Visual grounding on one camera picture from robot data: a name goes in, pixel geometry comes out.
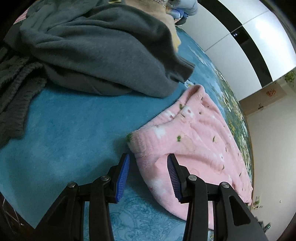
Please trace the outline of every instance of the bed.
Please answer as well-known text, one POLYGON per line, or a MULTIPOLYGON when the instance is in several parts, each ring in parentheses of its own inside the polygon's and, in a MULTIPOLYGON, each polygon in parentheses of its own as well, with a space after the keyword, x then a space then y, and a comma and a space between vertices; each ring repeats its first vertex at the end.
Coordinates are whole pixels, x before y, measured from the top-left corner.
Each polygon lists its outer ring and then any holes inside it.
MULTIPOLYGON (((247 123, 229 85, 189 35, 177 28, 179 54, 196 65, 194 73, 169 97, 132 92, 96 96, 53 84, 32 101, 25 135, 0 150, 0 192, 36 227, 66 184, 90 183, 130 152, 126 135, 172 105, 192 84, 201 84, 219 107, 241 150, 253 180, 253 156, 247 123)), ((88 237, 86 203, 84 240, 88 237)), ((115 240, 182 240, 185 221, 162 208, 132 159, 123 198, 110 205, 115 240)), ((208 240, 213 240, 209 230, 208 240)))

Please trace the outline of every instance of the white wall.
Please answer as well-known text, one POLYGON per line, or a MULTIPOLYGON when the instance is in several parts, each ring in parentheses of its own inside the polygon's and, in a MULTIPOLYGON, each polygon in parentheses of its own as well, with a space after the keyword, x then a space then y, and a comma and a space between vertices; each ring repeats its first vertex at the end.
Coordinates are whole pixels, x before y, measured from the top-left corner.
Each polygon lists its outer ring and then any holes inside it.
POLYGON ((276 241, 296 212, 296 93, 247 117, 254 154, 254 201, 262 208, 254 216, 271 222, 266 235, 276 241))

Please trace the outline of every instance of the beige cloth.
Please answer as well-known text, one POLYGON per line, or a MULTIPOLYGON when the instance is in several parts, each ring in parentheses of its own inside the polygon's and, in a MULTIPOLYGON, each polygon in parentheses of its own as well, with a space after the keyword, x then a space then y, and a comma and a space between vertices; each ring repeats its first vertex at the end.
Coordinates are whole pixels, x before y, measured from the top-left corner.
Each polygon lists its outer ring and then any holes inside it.
POLYGON ((155 0, 125 0, 126 5, 135 7, 162 21, 170 30, 176 52, 181 44, 175 27, 174 18, 165 11, 165 6, 155 0))

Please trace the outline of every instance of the pink fabric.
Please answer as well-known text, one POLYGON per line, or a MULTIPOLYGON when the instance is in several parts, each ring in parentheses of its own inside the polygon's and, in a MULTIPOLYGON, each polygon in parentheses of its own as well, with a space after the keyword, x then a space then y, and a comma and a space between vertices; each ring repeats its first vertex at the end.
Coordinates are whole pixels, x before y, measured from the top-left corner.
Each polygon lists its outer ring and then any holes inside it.
POLYGON ((28 9, 21 16, 19 16, 16 19, 16 21, 14 22, 14 24, 17 23, 17 22, 19 22, 19 21, 22 21, 22 20, 26 19, 27 12, 28 12, 28 9))
MULTIPOLYGON (((226 181, 245 203, 252 201, 252 185, 241 153, 221 112, 201 85, 187 89, 174 105, 132 132, 128 145, 157 202, 177 217, 186 220, 188 204, 175 198, 167 169, 169 153, 191 174, 216 185, 226 181)), ((209 228, 213 229, 212 202, 209 228)))

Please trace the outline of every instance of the green plant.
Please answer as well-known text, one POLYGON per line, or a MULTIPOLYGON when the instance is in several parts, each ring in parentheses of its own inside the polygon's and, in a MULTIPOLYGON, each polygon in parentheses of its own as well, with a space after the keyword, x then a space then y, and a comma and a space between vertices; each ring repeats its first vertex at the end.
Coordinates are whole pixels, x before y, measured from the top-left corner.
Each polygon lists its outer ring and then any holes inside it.
POLYGON ((285 77, 285 81, 287 83, 291 83, 293 85, 293 87, 294 87, 294 80, 295 80, 295 73, 294 73, 294 71, 291 70, 290 72, 286 73, 284 75, 284 77, 285 77))

